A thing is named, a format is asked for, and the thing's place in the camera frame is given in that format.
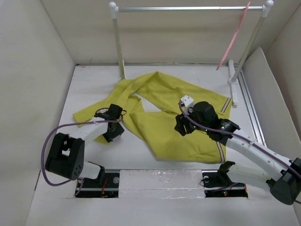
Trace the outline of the yellow trousers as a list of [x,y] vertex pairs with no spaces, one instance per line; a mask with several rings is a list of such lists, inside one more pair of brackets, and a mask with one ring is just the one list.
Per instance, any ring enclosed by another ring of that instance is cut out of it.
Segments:
[[230,117],[232,99],[161,72],[121,80],[109,96],[73,114],[76,122],[89,121],[96,110],[116,104],[127,111],[125,127],[144,140],[161,159],[218,163],[226,160],[226,147],[206,133],[181,136],[174,128],[180,98],[206,101],[222,119]]

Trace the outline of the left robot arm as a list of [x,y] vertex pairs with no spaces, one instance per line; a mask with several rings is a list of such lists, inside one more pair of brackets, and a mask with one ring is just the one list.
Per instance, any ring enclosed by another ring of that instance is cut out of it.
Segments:
[[74,181],[87,178],[93,186],[104,183],[104,167],[84,160],[85,147],[99,136],[106,142],[112,142],[124,132],[120,124],[122,107],[111,104],[99,109],[88,122],[71,134],[57,133],[52,141],[45,170]]

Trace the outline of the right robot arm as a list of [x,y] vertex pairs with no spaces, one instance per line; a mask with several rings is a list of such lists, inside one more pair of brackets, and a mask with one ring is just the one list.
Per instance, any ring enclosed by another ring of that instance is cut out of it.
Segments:
[[297,203],[301,193],[301,160],[282,156],[251,139],[236,123],[219,118],[214,107],[206,101],[195,103],[189,96],[179,100],[180,115],[176,116],[175,130],[182,136],[198,130],[211,140],[242,154],[260,170],[239,166],[227,161],[217,170],[217,179],[223,187],[235,182],[249,184],[264,190],[286,205]]

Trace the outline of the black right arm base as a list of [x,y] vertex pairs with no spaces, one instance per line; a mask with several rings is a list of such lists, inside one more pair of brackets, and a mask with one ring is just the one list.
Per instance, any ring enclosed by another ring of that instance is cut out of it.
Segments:
[[233,161],[226,161],[219,169],[203,169],[199,185],[204,188],[206,198],[248,198],[246,185],[232,182],[227,175],[230,167],[235,165]]

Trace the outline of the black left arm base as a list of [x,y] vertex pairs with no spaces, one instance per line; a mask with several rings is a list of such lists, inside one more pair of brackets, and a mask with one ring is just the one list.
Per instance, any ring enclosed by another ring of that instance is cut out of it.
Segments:
[[96,179],[83,178],[77,182],[75,197],[118,198],[119,178],[119,169],[105,169],[101,166],[101,170]]

